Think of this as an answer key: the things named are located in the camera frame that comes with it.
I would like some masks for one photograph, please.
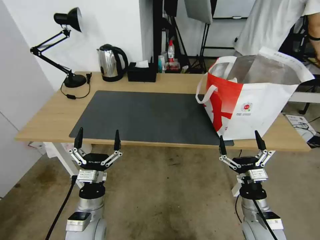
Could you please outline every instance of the tissue box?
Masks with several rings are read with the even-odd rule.
[[[148,63],[147,68],[137,68],[135,62],[131,62],[128,67],[129,82],[155,82],[157,72],[152,63]]]

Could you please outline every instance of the stained floor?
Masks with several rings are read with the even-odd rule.
[[[285,111],[295,114],[302,106],[289,104]],[[319,109],[312,104],[306,118],[318,117]],[[320,130],[320,121],[312,125]],[[110,153],[112,148],[94,146],[93,151]],[[105,183],[106,239],[243,239],[231,194],[235,174],[219,161],[218,150],[123,146],[122,151]],[[239,151],[228,154],[237,156]],[[287,239],[319,239],[319,154],[319,148],[276,152],[265,168],[268,203],[282,217]],[[69,186],[70,178],[57,158],[40,158],[0,201],[0,239],[43,240]],[[75,187],[52,240],[64,239],[78,191]]]

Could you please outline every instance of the bag handle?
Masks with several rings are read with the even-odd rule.
[[[214,65],[216,64],[219,64],[219,63],[229,63],[225,72],[224,72],[224,75],[223,75],[223,78],[226,79],[227,76],[229,75],[231,69],[232,69],[232,66],[234,64],[234,62],[236,61],[237,57],[235,56],[226,56],[226,57],[219,57],[216,62],[210,67],[209,71],[213,68]],[[201,88],[201,85],[202,85],[202,81],[204,79],[204,77],[208,77],[208,73],[206,73],[205,75],[202,76],[200,82],[198,83],[198,86],[197,86],[197,92],[196,92],[196,100],[199,104],[203,104],[205,102],[207,102],[209,100],[209,98],[211,97],[212,93],[214,91],[218,91],[218,88],[215,86],[215,85],[211,85],[207,91],[207,93],[204,95],[203,97],[203,100],[200,101],[199,100],[199,92],[200,92],[200,88]]]
[[[202,101],[200,101],[200,99],[199,99],[200,88],[201,88],[203,79],[204,79],[205,77],[207,77],[207,76],[208,76],[208,73],[204,74],[204,75],[202,76],[200,82],[198,83],[198,86],[197,86],[196,100],[197,100],[197,102],[198,102],[199,104],[203,104],[203,103],[207,102],[207,101],[210,99],[212,93],[213,93],[214,91],[218,91],[218,88],[217,88],[215,85],[211,85],[211,86],[209,87],[207,93],[204,95]]]

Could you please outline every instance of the electric kettle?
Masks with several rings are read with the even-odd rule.
[[[110,44],[105,44],[97,50],[102,79],[107,82],[120,80],[128,69],[128,58],[124,51]],[[119,54],[123,58],[124,69],[122,69]]]

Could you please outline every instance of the black desk lamp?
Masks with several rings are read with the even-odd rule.
[[[72,70],[70,68],[61,66],[60,64],[55,63],[51,59],[42,55],[42,53],[44,51],[48,50],[49,48],[53,47],[54,45],[58,44],[59,42],[62,42],[63,40],[69,38],[71,30],[67,28],[68,25],[70,25],[75,30],[81,32],[81,12],[80,12],[80,9],[78,7],[73,8],[70,10],[70,12],[68,14],[55,13],[53,18],[56,23],[61,25],[63,30],[60,33],[58,33],[57,35],[54,35],[53,37],[44,41],[43,43],[40,43],[39,45],[32,47],[30,49],[30,52],[33,55],[38,56],[39,58],[45,60],[46,62],[50,63],[51,65],[55,66],[56,68],[60,69],[64,73],[66,73],[67,77],[64,80],[64,85],[66,87],[68,87],[68,88],[80,87],[87,82],[87,80],[84,76],[78,75],[78,74],[76,75],[72,72]],[[58,40],[55,43],[46,45],[47,42],[60,36],[61,34],[65,35],[65,37]]]

